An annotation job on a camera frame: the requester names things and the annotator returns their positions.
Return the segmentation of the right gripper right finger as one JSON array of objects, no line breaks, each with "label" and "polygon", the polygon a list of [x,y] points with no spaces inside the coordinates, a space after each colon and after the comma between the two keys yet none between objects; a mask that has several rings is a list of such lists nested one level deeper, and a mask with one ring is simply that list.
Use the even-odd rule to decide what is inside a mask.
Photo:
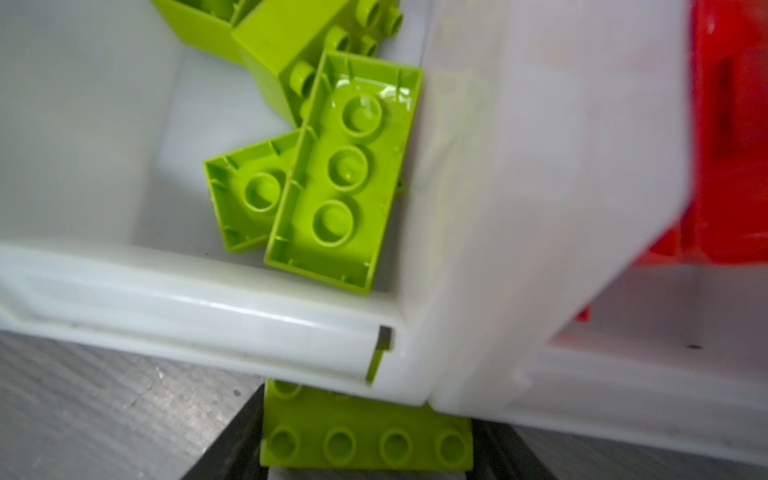
[{"label": "right gripper right finger", "polygon": [[511,425],[473,419],[471,426],[473,467],[467,480],[557,479]]}]

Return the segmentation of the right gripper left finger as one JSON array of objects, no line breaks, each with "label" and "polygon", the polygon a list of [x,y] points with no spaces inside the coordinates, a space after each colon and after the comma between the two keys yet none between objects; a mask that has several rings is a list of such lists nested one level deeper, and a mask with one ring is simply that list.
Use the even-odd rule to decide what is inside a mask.
[{"label": "right gripper left finger", "polygon": [[267,478],[260,464],[264,394],[262,384],[182,480]]}]

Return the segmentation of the red arch lego piece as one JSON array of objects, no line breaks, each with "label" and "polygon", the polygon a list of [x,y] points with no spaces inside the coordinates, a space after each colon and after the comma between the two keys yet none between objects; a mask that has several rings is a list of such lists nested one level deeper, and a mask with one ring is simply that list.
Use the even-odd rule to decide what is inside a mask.
[{"label": "red arch lego piece", "polygon": [[584,111],[574,312],[629,262],[765,263],[766,3],[570,1],[541,35]]}]

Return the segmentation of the green lego brick cluster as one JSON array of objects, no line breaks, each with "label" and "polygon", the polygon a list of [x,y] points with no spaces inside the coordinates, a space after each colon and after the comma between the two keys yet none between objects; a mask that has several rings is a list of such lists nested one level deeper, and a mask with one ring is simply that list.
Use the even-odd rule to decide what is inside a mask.
[{"label": "green lego brick cluster", "polygon": [[226,251],[267,244],[298,138],[293,130],[203,162]]}]

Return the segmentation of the lone green lego brick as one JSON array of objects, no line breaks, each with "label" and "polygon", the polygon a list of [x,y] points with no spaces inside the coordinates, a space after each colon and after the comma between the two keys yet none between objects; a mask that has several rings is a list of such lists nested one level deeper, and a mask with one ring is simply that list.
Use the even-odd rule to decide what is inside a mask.
[{"label": "lone green lego brick", "polygon": [[232,32],[260,0],[152,0],[152,3],[182,43],[244,66]]}]

